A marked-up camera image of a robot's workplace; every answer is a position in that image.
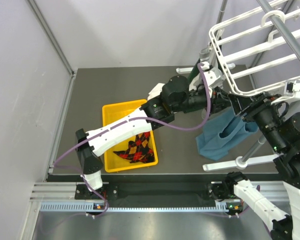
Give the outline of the grey striped sock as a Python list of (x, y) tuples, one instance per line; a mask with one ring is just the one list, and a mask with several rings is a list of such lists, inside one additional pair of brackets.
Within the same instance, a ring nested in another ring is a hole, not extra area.
[(200, 62), (209, 62), (210, 61), (210, 55), (211, 55), (211, 49), (209, 47), (206, 47), (199, 51), (199, 59)]

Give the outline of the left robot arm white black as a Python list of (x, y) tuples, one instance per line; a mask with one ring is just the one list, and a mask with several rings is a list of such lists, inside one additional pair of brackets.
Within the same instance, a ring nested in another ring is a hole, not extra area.
[(87, 183), (86, 192), (92, 198), (99, 198), (104, 191), (100, 156), (115, 145), (130, 137), (171, 126), (175, 113), (212, 109), (215, 92), (221, 89), (220, 77), (204, 73), (197, 81), (188, 81), (177, 75), (167, 83), (158, 83), (149, 93), (145, 103), (123, 118), (102, 128), (76, 132), (78, 144), (75, 149)]

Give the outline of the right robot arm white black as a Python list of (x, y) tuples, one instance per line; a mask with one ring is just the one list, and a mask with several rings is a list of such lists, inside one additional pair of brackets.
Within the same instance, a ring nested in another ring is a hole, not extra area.
[(254, 122), (278, 154), (273, 162), (288, 194), (290, 214), (277, 208), (241, 172), (230, 172), (222, 182), (229, 198), (243, 200), (263, 221), (273, 240), (300, 240), (300, 112), (284, 116), (289, 104), (267, 92), (255, 96), (228, 95), (234, 114)]

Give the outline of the green and white sock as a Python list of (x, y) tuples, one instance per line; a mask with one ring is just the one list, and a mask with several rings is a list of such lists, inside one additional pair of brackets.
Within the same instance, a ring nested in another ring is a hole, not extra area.
[(193, 81), (193, 79), (194, 79), (195, 77), (197, 77), (198, 74), (199, 74), (199, 69), (198, 69), (198, 64), (199, 64), (199, 63), (201, 63), (201, 60), (200, 60), (200, 59), (198, 59), (198, 60), (196, 61), (196, 63), (194, 64), (192, 70), (190, 71), (190, 73), (189, 73), (189, 75), (188, 75), (188, 77), (187, 77), (187, 80), (188, 80), (188, 83), (189, 83), (189, 84), (190, 84), (190, 83)]

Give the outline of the red black argyle sock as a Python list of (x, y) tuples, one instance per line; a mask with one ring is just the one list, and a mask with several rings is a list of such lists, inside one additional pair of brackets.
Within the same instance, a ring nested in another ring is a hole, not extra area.
[(113, 151), (118, 157), (129, 161), (130, 164), (135, 163), (152, 163), (155, 161), (155, 153), (149, 147), (150, 132), (137, 134), (135, 140), (128, 142), (126, 150)]

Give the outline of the white clip hanger frame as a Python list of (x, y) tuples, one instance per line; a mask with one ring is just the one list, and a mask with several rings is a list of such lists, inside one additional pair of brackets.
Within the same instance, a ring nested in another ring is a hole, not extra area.
[(300, 80), (300, 0), (260, 0), (255, 8), (213, 25), (209, 63), (228, 92), (275, 95)]

